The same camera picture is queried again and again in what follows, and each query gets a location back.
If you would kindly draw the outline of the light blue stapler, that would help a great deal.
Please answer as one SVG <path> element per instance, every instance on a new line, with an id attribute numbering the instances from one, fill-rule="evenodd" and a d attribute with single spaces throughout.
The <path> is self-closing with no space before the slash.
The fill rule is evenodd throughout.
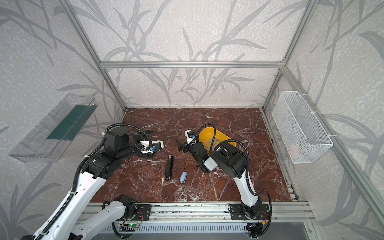
<path id="1" fill-rule="evenodd" d="M 180 177 L 180 183 L 181 183 L 181 184 L 184 184 L 184 183 L 186 182 L 186 180 L 187 180 L 187 175 L 188 175 L 187 172 L 182 172 L 181 177 Z"/>

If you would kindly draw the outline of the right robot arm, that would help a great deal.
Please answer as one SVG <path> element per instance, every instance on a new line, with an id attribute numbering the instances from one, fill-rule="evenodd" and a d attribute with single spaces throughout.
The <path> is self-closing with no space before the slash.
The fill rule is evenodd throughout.
<path id="1" fill-rule="evenodd" d="M 203 143 L 181 143 L 177 141 L 178 149 L 191 153 L 203 173 L 210 173 L 215 168 L 222 169 L 233 178 L 241 195 L 241 203 L 248 219 L 255 219 L 261 209 L 262 202 L 252 184 L 249 168 L 250 157 L 247 148 L 238 140 L 224 140 L 210 153 Z"/>

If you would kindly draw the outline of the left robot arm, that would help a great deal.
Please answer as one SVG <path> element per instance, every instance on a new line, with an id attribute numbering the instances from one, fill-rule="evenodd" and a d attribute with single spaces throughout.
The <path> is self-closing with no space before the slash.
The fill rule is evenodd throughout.
<path id="1" fill-rule="evenodd" d="M 117 170 L 123 160 L 131 157 L 153 158 L 162 150 L 162 141 L 152 141 L 152 131 L 134 125 L 116 123 L 108 126 L 102 142 L 86 155 L 78 166 L 71 190 L 49 219 L 24 240 L 90 240 L 119 219 L 136 215 L 135 201 L 125 195 L 118 196 L 101 212 L 82 224 L 77 221 L 97 191 Z"/>

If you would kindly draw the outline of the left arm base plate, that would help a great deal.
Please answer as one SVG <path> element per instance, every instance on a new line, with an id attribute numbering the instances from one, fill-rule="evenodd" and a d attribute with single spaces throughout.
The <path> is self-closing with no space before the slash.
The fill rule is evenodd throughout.
<path id="1" fill-rule="evenodd" d="M 150 204 L 129 205 L 126 207 L 124 215 L 119 221 L 148 221 L 150 219 L 151 209 L 152 205 Z"/>

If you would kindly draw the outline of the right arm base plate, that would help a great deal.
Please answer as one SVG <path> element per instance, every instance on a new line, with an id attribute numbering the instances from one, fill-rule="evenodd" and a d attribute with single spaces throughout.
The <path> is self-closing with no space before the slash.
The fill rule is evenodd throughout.
<path id="1" fill-rule="evenodd" d="M 253 211 L 243 204 L 229 204 L 228 210 L 231 215 L 231 220 L 256 220 L 266 222 L 271 218 L 271 210 L 268 204 L 261 204 L 257 211 Z"/>

